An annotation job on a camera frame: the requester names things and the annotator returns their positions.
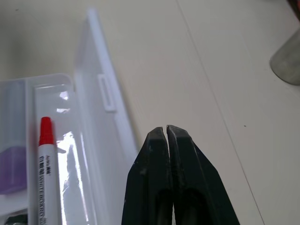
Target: pen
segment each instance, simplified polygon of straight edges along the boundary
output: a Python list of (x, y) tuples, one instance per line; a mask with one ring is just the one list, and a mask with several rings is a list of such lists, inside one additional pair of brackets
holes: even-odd
[(41, 119), (38, 147), (38, 214), (39, 225), (58, 225), (59, 191), (57, 189), (57, 157), (52, 122), (49, 117)]

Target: black plastic tool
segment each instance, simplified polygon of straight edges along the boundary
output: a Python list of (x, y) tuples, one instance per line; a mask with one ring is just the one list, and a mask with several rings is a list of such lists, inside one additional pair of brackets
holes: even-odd
[(186, 130), (148, 133), (128, 174), (122, 225), (239, 225), (221, 178)]

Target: plastic storage case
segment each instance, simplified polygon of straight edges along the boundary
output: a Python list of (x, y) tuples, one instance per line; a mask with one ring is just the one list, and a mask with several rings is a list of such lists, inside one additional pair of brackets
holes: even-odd
[(0, 195), (27, 185), (24, 93), (24, 81), (0, 85)]
[(41, 117), (50, 116), (62, 224), (121, 224), (127, 174), (138, 151), (94, 9), (84, 23), (75, 65), (76, 92), (63, 74), (15, 81), (25, 83), (27, 189), (0, 195), (0, 222), (27, 209), (28, 224), (38, 224), (39, 126)]

